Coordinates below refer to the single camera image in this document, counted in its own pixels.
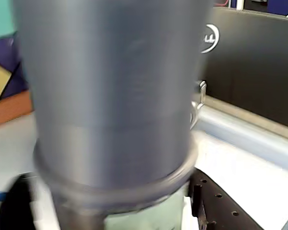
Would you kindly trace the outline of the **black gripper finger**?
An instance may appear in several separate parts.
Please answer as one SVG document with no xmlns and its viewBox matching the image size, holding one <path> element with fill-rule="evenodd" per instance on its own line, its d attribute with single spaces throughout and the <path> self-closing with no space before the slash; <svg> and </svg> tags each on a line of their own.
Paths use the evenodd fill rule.
<svg viewBox="0 0 288 230">
<path fill-rule="evenodd" d="M 0 204 L 1 230 L 59 230 L 52 194 L 29 173 L 15 177 Z"/>
<path fill-rule="evenodd" d="M 200 230 L 261 230 L 262 227 L 216 182 L 199 169 L 190 177 L 192 216 Z"/>
</svg>

